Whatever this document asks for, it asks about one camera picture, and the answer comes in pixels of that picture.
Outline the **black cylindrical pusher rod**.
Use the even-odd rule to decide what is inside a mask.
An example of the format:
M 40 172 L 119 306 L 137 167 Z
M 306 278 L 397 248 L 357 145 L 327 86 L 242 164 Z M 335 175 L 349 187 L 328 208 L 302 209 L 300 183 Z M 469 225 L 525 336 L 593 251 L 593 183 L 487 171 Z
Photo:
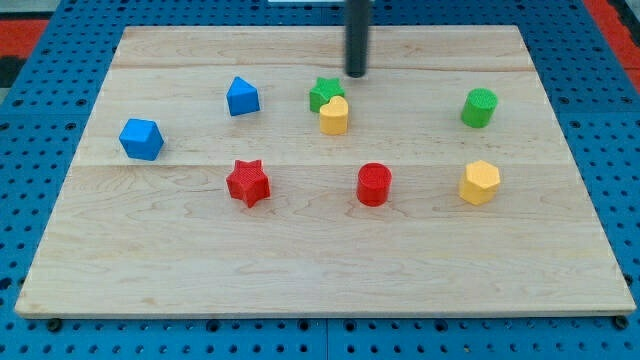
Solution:
M 344 8 L 344 71 L 351 78 L 367 72 L 369 0 L 346 0 Z

